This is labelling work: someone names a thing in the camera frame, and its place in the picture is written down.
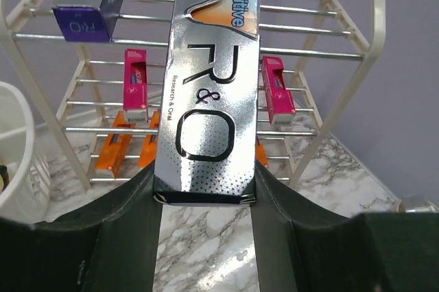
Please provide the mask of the pink toothpaste box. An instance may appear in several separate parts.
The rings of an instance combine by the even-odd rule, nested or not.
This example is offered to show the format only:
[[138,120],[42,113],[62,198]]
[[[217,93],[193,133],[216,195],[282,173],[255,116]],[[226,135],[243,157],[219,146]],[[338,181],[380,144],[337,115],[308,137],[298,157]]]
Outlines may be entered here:
[[123,114],[126,123],[140,123],[148,120],[146,59],[146,50],[125,50]]
[[276,126],[290,126],[296,114],[292,93],[285,86],[283,71],[284,65],[280,57],[262,57],[261,76],[269,122]]

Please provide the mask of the orange toothpaste box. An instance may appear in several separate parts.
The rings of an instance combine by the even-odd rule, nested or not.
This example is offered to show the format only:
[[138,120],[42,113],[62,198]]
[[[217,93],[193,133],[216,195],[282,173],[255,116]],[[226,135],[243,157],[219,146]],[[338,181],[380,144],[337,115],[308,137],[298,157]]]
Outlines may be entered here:
[[[155,110],[150,120],[150,129],[158,129],[160,121],[160,110]],[[139,160],[137,162],[139,168],[148,166],[156,158],[157,135],[148,134],[143,142]]]
[[95,172],[103,178],[116,178],[125,158],[131,134],[112,133],[106,137],[95,162]]
[[259,138],[256,138],[256,158],[264,167],[268,167],[268,158]]

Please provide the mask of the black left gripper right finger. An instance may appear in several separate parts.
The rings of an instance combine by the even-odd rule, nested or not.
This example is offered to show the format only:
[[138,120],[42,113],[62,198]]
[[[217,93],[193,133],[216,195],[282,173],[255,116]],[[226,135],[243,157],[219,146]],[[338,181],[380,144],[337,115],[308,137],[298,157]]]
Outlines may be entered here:
[[255,166],[262,291],[437,291],[438,215],[331,212]]

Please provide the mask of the cream metal shelf rack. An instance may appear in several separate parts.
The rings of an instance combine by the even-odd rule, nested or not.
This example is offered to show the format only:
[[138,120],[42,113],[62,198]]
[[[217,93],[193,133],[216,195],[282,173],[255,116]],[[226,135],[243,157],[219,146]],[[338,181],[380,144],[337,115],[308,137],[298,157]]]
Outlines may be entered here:
[[[306,137],[297,182],[385,42],[385,0],[316,0],[311,27],[261,0],[169,0],[165,42],[115,38],[128,0],[21,0],[1,44],[84,188],[120,182],[128,140],[154,139],[157,191],[250,196],[258,138]],[[149,0],[132,0],[147,2]],[[79,62],[57,111],[19,42],[70,42]]]

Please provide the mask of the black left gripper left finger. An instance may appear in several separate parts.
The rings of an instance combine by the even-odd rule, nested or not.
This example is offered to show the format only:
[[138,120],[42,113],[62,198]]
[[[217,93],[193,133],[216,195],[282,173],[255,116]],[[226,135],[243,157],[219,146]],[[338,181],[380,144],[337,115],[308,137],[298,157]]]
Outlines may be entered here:
[[55,221],[1,219],[2,291],[151,291],[162,206],[154,165]]

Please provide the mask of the silver Rio toothpaste box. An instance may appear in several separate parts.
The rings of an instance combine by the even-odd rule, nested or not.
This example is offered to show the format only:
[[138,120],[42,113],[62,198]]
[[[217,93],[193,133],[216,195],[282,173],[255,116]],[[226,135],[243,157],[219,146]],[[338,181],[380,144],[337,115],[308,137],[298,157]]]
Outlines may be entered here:
[[69,42],[109,42],[123,0],[53,0],[52,10]]
[[254,185],[260,0],[174,0],[154,197],[248,204]]

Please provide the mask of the white plastic basket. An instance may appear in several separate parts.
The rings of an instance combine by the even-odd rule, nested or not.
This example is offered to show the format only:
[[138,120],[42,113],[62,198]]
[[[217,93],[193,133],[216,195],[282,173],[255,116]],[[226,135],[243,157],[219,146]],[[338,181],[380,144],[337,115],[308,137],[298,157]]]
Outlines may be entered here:
[[23,223],[44,219],[51,177],[30,106],[15,86],[1,83],[1,216]]

